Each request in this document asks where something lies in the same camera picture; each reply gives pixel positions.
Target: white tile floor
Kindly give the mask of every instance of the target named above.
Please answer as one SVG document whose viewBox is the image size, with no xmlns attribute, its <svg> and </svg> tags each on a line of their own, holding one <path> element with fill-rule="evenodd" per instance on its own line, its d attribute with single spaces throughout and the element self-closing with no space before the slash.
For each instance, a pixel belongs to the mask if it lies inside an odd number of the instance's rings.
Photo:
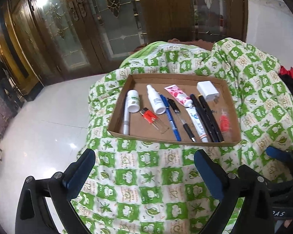
<svg viewBox="0 0 293 234">
<path fill-rule="evenodd" d="M 6 130 L 0 142 L 0 224 L 8 234 L 14 234 L 25 178 L 50 178 L 76 161 L 86 141 L 89 88 L 102 76 L 45 87 L 34 101 L 25 103 Z M 54 207 L 51 214 L 61 232 Z"/>
</svg>

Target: bolt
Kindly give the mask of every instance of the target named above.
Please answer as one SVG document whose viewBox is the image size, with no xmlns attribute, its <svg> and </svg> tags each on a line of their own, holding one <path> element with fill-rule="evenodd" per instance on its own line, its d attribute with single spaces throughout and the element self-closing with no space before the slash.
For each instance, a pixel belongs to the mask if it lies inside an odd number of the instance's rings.
<svg viewBox="0 0 293 234">
<path fill-rule="evenodd" d="M 54 177 L 55 178 L 60 178 L 60 177 L 62 177 L 62 173 L 61 172 L 57 172 L 57 173 L 54 174 Z"/>
<path fill-rule="evenodd" d="M 257 180 L 258 180 L 259 182 L 264 182 L 264 178 L 263 178 L 262 176 L 258 176 L 258 177 L 257 177 Z"/>
<path fill-rule="evenodd" d="M 235 179 L 237 176 L 234 173 L 228 173 L 230 179 Z"/>
<path fill-rule="evenodd" d="M 30 181 L 32 181 L 33 178 L 34 178 L 33 176 L 28 176 L 28 177 L 26 178 L 26 182 L 29 183 Z"/>
</svg>

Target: person in black clothing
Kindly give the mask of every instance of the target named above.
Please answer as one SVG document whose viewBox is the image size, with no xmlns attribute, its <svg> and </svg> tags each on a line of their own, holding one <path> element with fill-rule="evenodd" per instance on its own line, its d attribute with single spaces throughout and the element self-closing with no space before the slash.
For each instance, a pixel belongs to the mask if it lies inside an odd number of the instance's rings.
<svg viewBox="0 0 293 234">
<path fill-rule="evenodd" d="M 4 100 L 6 105 L 10 108 L 13 115 L 17 115 L 18 107 L 23 106 L 24 103 L 22 103 L 14 89 L 12 88 L 8 78 L 6 77 L 6 74 L 4 72 L 5 64 L 0 61 L 0 97 Z M 8 91 L 8 93 L 11 95 L 12 100 L 9 99 L 8 95 L 6 94 L 5 90 Z"/>
</svg>

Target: cardboard box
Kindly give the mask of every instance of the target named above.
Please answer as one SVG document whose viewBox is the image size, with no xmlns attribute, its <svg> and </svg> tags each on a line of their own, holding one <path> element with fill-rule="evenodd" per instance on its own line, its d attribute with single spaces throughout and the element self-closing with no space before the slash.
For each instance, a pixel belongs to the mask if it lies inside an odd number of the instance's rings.
<svg viewBox="0 0 293 234">
<path fill-rule="evenodd" d="M 229 118 L 231 121 L 231 136 L 228 136 L 226 133 L 223 133 L 224 142 L 221 143 L 203 143 L 199 135 L 197 134 L 194 125 L 191 121 L 190 116 L 188 115 L 185 108 L 180 105 L 177 101 L 176 104 L 180 109 L 182 117 L 189 124 L 197 143 L 194 143 L 190 140 L 189 136 L 182 127 L 182 123 L 179 120 L 178 116 L 172 111 L 172 115 L 178 131 L 181 136 L 181 142 L 177 142 L 174 136 L 174 133 L 169 125 L 168 117 L 166 113 L 158 115 L 158 117 L 169 127 L 165 133 L 160 134 L 158 130 L 149 124 L 139 112 L 130 114 L 130 128 L 129 135 L 122 134 L 123 129 L 123 116 L 124 116 L 124 104 L 125 97 L 129 90 L 136 90 L 140 96 L 140 107 L 149 108 L 153 111 L 149 99 L 147 97 L 147 85 L 151 84 L 153 88 L 158 91 L 160 94 L 163 94 L 167 98 L 172 97 L 168 91 L 164 89 L 166 86 L 176 84 L 182 89 L 188 96 L 190 94 L 199 95 L 197 90 L 197 82 L 199 81 L 211 81 L 216 89 L 219 91 L 220 96 L 217 103 L 214 101 L 209 101 L 208 105 L 211 110 L 215 111 L 214 116 L 216 121 L 220 121 L 221 110 L 226 109 L 229 113 Z M 165 144 L 181 144 L 181 145 L 193 145 L 193 146 L 206 146 L 206 147 L 229 147 L 237 145 L 241 140 L 240 126 L 232 102 L 231 93 L 228 88 L 228 85 L 225 80 L 217 79 L 214 77 L 206 76 L 196 76 L 196 75 L 183 75 L 183 74 L 133 74 L 130 75 L 125 83 L 118 99 L 116 106 L 113 112 L 113 115 L 110 119 L 108 131 L 115 137 L 133 139 L 140 141 L 149 141 L 156 143 L 165 143 Z"/>
</svg>

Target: black baseboard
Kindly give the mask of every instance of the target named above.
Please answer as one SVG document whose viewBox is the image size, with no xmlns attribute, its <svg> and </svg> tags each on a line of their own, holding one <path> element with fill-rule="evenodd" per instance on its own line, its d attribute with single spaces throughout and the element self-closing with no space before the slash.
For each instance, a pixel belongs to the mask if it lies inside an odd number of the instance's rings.
<svg viewBox="0 0 293 234">
<path fill-rule="evenodd" d="M 42 89 L 43 85 L 40 82 L 38 82 L 27 95 L 24 95 L 24 98 L 27 102 L 33 101 Z"/>
</svg>

